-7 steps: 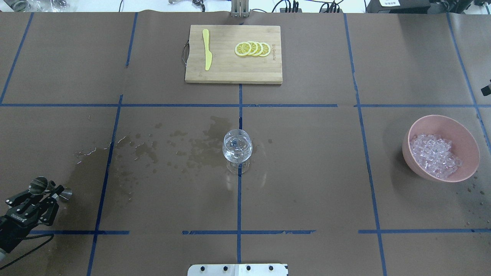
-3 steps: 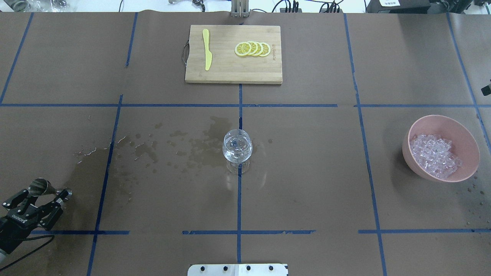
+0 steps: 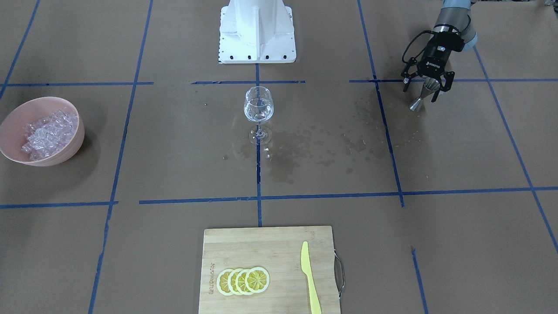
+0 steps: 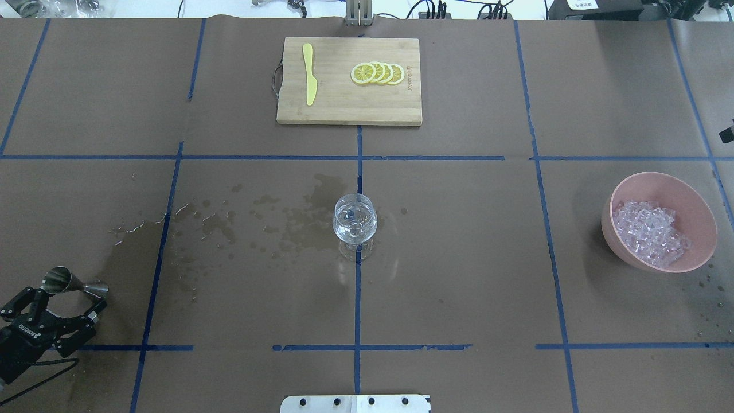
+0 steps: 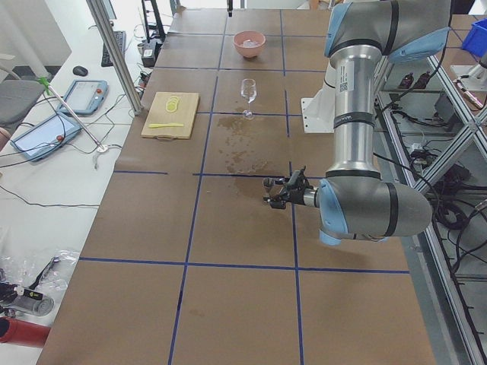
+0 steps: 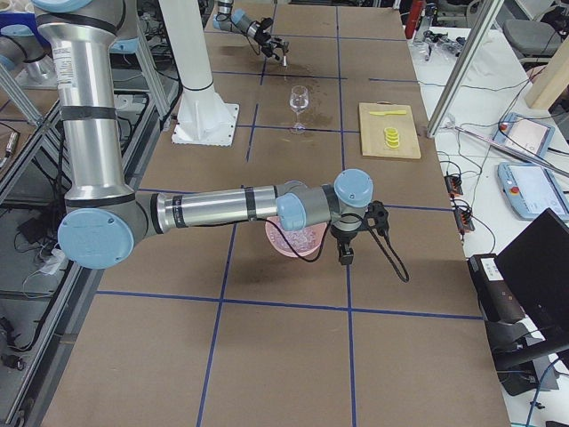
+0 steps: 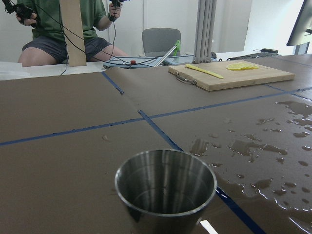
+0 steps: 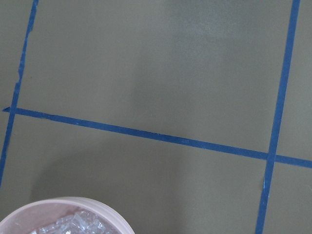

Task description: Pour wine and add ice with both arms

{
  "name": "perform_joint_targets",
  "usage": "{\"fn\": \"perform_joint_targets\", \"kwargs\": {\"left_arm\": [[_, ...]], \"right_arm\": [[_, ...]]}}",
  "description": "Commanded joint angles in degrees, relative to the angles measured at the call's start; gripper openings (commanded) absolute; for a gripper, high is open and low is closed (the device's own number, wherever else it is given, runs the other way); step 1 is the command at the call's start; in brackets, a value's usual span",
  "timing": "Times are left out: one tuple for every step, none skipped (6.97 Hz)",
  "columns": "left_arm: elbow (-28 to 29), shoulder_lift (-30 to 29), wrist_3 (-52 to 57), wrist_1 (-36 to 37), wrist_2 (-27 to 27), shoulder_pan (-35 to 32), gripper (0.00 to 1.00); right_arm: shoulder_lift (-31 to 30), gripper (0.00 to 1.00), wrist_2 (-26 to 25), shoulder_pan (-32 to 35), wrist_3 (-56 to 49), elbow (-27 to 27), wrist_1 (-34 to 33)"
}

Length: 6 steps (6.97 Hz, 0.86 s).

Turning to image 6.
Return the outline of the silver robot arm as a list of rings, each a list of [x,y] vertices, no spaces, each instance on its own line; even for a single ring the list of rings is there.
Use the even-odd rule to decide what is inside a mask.
[[[125,1],[37,1],[40,34],[52,47],[60,118],[70,155],[72,186],[58,229],[73,262],[105,270],[124,261],[144,238],[172,229],[216,227],[276,217],[284,230],[323,223],[352,258],[350,241],[368,229],[371,177],[341,172],[333,184],[300,182],[190,195],[138,195],[126,183],[118,136],[110,50],[138,22]]]
[[[273,23],[269,17],[252,19],[243,9],[235,9],[233,1],[218,1],[217,13],[212,18],[215,29],[243,36],[256,55],[263,54],[286,67],[289,43],[269,33]]]

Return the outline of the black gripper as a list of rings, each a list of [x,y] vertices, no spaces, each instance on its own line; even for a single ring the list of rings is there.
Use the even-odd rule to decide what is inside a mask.
[[[331,233],[337,241],[338,260],[341,265],[353,262],[354,250],[350,242],[361,231],[365,231],[365,226],[357,217],[342,217],[332,224]]]
[[[260,51],[269,56],[275,61],[282,61],[285,57],[285,52],[277,47],[287,47],[289,43],[280,37],[272,37],[270,33],[265,30],[259,29],[256,33],[256,42],[260,47]]]

